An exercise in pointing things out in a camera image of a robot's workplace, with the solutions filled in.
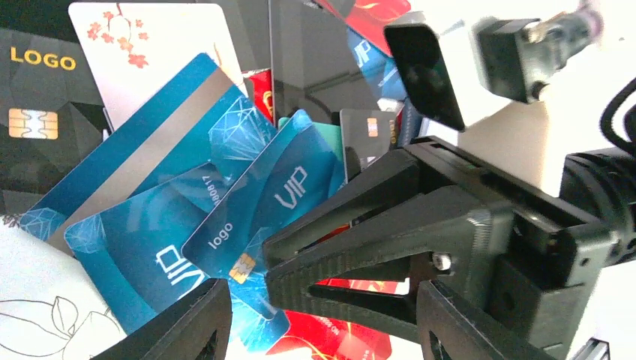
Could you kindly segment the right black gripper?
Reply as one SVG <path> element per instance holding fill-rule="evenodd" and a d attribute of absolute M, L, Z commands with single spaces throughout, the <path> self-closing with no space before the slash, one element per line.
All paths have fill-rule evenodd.
<path fill-rule="evenodd" d="M 553 197 L 438 139 L 421 164 L 424 247 L 450 268 L 418 284 L 425 359 L 566 359 L 602 269 L 635 258 L 635 159 L 569 154 Z"/>

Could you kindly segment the red VIP card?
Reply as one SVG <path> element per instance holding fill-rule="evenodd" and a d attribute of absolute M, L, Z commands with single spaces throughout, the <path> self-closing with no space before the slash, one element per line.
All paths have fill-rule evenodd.
<path fill-rule="evenodd" d="M 273 109 L 273 82 L 270 68 L 248 70 L 242 73 L 253 86 L 253 102 L 260 112 L 275 125 Z"/>

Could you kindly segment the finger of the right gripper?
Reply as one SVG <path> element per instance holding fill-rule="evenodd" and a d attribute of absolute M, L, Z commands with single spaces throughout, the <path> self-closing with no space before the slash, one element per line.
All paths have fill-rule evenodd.
<path fill-rule="evenodd" d="M 419 161 L 403 149 L 390 151 L 335 195 L 263 244 L 265 262 L 276 266 L 335 228 L 384 206 L 411 197 L 419 183 Z"/>
<path fill-rule="evenodd" d="M 487 307 L 496 258 L 506 251 L 512 203 L 457 185 L 438 188 L 377 214 L 295 256 L 268 266 L 270 302 L 284 310 L 357 323 L 416 341 L 416 302 L 411 295 L 330 288 L 327 278 L 351 275 L 401 281 L 431 270 L 430 254 L 448 254 L 440 280 L 471 304 Z"/>

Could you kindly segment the blue VIP logo card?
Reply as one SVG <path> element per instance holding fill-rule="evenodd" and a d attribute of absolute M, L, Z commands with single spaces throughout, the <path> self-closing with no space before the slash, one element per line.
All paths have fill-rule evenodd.
<path fill-rule="evenodd" d="M 243 284 L 264 270 L 262 243 L 344 184 L 344 164 L 297 111 L 183 245 L 213 278 Z"/>

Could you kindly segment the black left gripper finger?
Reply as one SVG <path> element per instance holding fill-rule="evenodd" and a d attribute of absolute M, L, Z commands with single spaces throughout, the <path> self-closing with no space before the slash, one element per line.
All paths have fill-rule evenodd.
<path fill-rule="evenodd" d="M 232 317 L 228 282 L 211 278 L 95 358 L 224 360 Z"/>

